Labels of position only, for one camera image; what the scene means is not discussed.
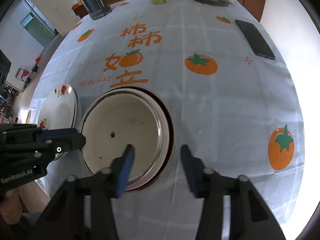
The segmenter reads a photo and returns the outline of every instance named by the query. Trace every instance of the tablecloth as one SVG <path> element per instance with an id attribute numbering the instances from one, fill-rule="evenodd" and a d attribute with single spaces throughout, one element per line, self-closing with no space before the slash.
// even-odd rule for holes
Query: tablecloth
<path id="1" fill-rule="evenodd" d="M 143 86 L 162 98 L 174 122 L 175 150 L 153 185 L 113 201 L 120 239 L 195 238 L 203 201 L 188 190 L 182 144 L 224 176 L 249 176 L 278 222 L 286 223 L 303 173 L 303 120 L 285 62 L 261 24 L 236 0 L 228 7 L 193 0 L 156 6 L 151 0 L 126 0 L 113 7 L 99 20 L 84 17 L 70 31 L 30 106 L 36 123 L 45 98 L 63 82 L 76 90 L 83 113 L 98 96 L 123 84 Z M 276 60 L 252 52 L 236 19 L 257 27 Z M 282 150 L 293 153 L 283 167 L 272 164 L 268 152 L 279 133 L 289 139 Z M 47 170 L 49 196 L 68 174 L 89 175 L 77 152 Z M 224 237 L 230 216 L 225 206 Z"/>

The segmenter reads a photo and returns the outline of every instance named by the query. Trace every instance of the doorway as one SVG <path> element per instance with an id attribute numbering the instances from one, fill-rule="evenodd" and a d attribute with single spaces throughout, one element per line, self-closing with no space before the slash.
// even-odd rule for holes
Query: doorway
<path id="1" fill-rule="evenodd" d="M 21 25 L 44 47 L 55 37 L 32 12 L 21 21 Z"/>

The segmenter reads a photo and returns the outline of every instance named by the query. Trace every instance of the kettle base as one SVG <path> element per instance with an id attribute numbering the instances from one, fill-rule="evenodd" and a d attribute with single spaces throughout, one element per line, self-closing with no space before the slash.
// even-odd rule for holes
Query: kettle base
<path id="1" fill-rule="evenodd" d="M 229 6 L 229 1 L 222 1 L 222 0 L 195 0 L 196 2 L 204 3 L 204 4 L 209 4 L 212 6 L 222 6 L 226 7 Z"/>

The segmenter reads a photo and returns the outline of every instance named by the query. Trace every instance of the white bowl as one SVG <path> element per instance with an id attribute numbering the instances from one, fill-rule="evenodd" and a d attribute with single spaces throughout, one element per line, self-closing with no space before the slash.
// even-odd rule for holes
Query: white bowl
<path id="1" fill-rule="evenodd" d="M 86 111 L 79 129 L 86 137 L 81 159 L 91 174 L 109 167 L 127 144 L 135 147 L 126 191 L 150 182 L 171 155 L 173 134 L 164 111 L 151 96 L 137 89 L 119 88 L 102 95 Z"/>

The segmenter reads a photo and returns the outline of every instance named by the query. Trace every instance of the floor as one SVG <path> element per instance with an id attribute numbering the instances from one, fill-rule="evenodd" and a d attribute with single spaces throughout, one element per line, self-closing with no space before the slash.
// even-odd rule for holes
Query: floor
<path id="1" fill-rule="evenodd" d="M 15 98 L 15 101 L 12 105 L 12 112 L 14 118 L 19 118 L 18 123 L 26 122 L 30 102 L 40 80 L 40 77 L 45 67 L 47 66 L 47 63 L 49 62 L 52 55 L 54 54 L 60 43 L 63 41 L 63 39 L 64 37 L 58 34 L 43 50 L 42 58 L 38 63 L 38 71 L 32 75 L 32 80 L 28 87 L 23 91 L 23 93 L 19 93 L 19 95 Z"/>

